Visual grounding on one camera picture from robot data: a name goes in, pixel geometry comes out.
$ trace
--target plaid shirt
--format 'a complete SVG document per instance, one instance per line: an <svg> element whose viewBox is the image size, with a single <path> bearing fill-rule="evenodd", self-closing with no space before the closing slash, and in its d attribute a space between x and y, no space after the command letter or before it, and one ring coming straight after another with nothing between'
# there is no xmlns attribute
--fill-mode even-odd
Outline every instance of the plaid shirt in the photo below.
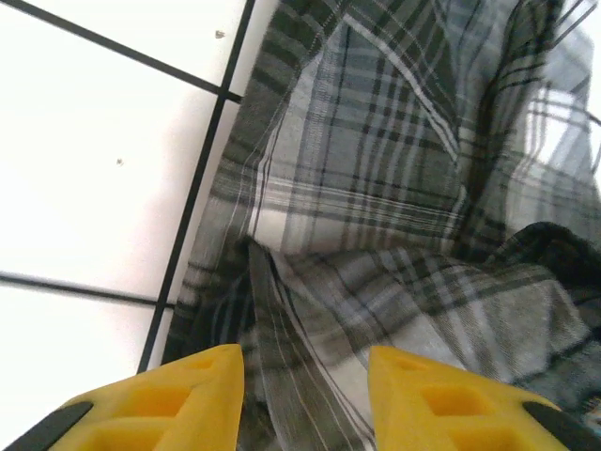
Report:
<svg viewBox="0 0 601 451"><path fill-rule="evenodd" d="M164 360L242 343L242 449L375 449L372 345L601 387L588 0L283 0Z"/></svg>

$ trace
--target gray plaid cloth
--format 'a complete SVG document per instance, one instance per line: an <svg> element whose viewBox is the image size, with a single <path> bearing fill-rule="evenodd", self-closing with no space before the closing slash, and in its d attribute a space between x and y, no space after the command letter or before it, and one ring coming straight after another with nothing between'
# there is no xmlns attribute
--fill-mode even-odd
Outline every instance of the gray plaid cloth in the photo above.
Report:
<svg viewBox="0 0 601 451"><path fill-rule="evenodd" d="M242 343L240 449L375 449L370 347L601 388L588 0L283 0L164 360Z"/></svg>

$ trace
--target white floor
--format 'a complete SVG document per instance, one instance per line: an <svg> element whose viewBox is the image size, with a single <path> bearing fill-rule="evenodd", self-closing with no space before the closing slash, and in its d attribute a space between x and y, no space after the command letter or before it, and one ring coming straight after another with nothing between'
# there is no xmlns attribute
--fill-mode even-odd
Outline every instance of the white floor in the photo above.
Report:
<svg viewBox="0 0 601 451"><path fill-rule="evenodd" d="M30 2L214 85L244 8L244 0ZM276 4L256 0L235 93L244 93ZM599 19L596 11L586 24L601 42ZM156 299L216 97L1 3L0 61L0 272ZM601 73L601 57L594 66ZM599 77L591 109L601 117ZM237 111L226 103L192 232ZM192 243L193 233L170 301ZM0 448L70 397L135 373L151 306L11 285L0 286L0 300Z"/></svg>

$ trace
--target yellow plastic part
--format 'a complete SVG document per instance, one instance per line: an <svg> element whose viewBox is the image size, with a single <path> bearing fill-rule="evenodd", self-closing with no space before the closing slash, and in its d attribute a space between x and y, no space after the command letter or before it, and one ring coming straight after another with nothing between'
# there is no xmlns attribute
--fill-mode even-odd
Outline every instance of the yellow plastic part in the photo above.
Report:
<svg viewBox="0 0 601 451"><path fill-rule="evenodd" d="M53 451L233 451L244 363L224 345L80 395L94 407Z"/></svg>
<svg viewBox="0 0 601 451"><path fill-rule="evenodd" d="M548 400L395 348L373 347L378 451L565 451L521 407Z"/></svg>

